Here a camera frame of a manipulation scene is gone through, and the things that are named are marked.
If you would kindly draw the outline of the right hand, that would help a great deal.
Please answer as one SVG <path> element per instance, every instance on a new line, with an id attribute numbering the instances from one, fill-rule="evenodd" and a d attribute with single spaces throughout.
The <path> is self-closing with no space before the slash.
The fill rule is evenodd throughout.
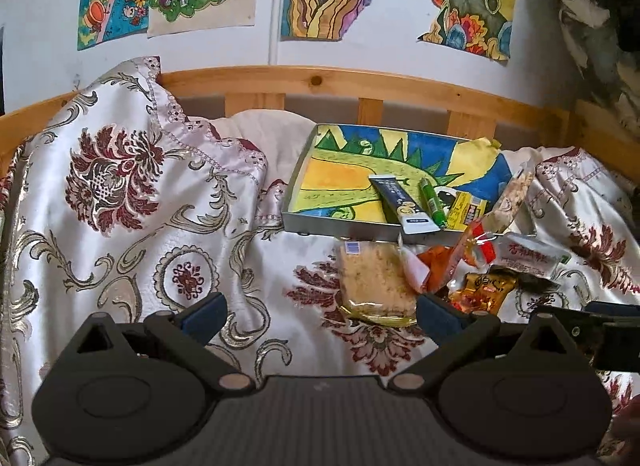
<path id="1" fill-rule="evenodd" d="M 612 423 L 612 434 L 616 439 L 625 442 L 626 454 L 639 453 L 640 400 L 635 396 L 615 417 Z"/>

